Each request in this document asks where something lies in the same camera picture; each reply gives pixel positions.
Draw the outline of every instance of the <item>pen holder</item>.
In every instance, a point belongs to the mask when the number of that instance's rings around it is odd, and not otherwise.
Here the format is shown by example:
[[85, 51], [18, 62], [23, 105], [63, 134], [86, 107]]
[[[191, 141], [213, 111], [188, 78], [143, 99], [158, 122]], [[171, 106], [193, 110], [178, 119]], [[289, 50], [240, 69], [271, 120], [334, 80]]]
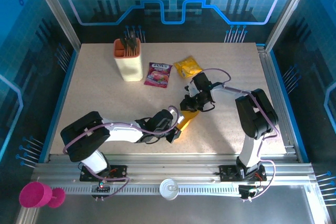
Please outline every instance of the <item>pen holder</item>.
[[137, 47], [134, 52], [128, 47], [125, 50], [120, 39], [114, 41], [114, 59], [124, 81], [140, 81], [143, 78], [141, 62], [141, 43], [136, 39]]

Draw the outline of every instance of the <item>glass panel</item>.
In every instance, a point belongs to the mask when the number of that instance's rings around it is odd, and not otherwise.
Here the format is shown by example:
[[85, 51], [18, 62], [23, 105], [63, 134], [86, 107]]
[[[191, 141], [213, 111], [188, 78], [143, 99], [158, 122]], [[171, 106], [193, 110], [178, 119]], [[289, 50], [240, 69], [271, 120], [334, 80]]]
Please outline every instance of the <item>glass panel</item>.
[[134, 26], [146, 42], [257, 43], [265, 43], [286, 1], [60, 0], [81, 42], [113, 42]]
[[0, 223], [15, 223], [73, 48], [45, 0], [0, 0], [0, 9]]
[[335, 52], [336, 0], [301, 0], [274, 53], [317, 175], [336, 173]]

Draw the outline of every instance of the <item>snack bag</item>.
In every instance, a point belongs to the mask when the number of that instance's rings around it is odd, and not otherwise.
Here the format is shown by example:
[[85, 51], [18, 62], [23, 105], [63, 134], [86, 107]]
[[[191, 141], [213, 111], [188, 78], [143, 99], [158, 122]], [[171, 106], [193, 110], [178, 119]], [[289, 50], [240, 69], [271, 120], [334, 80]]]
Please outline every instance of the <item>snack bag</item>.
[[174, 66], [182, 78], [193, 76], [203, 70], [192, 56], [189, 56], [179, 62], [175, 62]]
[[166, 88], [172, 65], [149, 62], [149, 70], [145, 85]]

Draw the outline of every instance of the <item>beige tabletop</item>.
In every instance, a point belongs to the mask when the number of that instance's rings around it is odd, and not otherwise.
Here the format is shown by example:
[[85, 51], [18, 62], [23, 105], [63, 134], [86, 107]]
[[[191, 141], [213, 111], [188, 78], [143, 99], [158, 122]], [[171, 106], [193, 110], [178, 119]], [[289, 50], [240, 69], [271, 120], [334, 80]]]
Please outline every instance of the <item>beige tabletop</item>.
[[[57, 125], [51, 154], [61, 154], [64, 147], [60, 131], [90, 111], [103, 118], [130, 122], [155, 115], [169, 105], [180, 107], [190, 79], [182, 79], [172, 68], [166, 89], [146, 86], [149, 62], [173, 64], [192, 55], [202, 68], [222, 68], [232, 75], [228, 86], [240, 89], [265, 90], [263, 69], [253, 43], [158, 43], [142, 44], [144, 78], [124, 82], [113, 58], [113, 44], [83, 44], [77, 59], [64, 107]], [[224, 81], [219, 71], [206, 73], [212, 82]], [[200, 113], [181, 136], [170, 144], [164, 138], [156, 144], [128, 142], [104, 143], [99, 150], [105, 154], [131, 153], [240, 153], [245, 133], [240, 127], [235, 96], [215, 94], [216, 109]], [[285, 153], [281, 136], [263, 145], [263, 154]]]

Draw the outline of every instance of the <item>pink candy package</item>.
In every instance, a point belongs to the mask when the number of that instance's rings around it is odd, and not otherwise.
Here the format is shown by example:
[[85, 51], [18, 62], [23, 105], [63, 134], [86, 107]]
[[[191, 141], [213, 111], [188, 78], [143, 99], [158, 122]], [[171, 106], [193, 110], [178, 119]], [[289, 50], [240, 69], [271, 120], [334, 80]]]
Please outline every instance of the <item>pink candy package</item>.
[[145, 85], [166, 88], [172, 65], [149, 62], [149, 70]]

